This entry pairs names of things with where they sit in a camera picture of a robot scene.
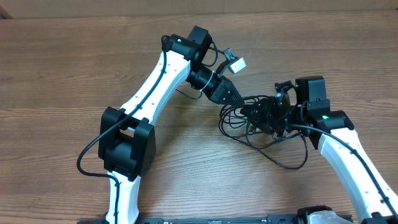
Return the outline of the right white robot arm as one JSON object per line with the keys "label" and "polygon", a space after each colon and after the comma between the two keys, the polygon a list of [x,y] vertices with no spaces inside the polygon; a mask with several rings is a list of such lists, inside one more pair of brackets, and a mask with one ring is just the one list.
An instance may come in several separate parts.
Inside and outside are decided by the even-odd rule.
{"label": "right white robot arm", "polygon": [[243,106],[241,114],[267,134],[298,131],[329,162],[359,223],[397,223],[397,194],[363,149],[354,124],[331,110],[325,79],[302,77],[275,84],[276,95]]}

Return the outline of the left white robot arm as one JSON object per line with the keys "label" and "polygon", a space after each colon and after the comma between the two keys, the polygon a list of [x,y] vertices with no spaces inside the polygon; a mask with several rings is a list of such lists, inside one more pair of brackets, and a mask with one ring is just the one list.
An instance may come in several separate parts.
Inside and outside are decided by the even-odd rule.
{"label": "left white robot arm", "polygon": [[150,169],[156,154],[155,124],[178,86],[183,82],[218,105],[241,106],[244,101],[226,70],[238,73],[246,62],[231,49],[226,60],[211,70],[203,59],[216,49],[209,32],[195,26],[188,37],[177,34],[161,38],[157,65],[136,94],[120,108],[106,108],[101,117],[98,156],[111,184],[105,223],[135,223],[141,177]]}

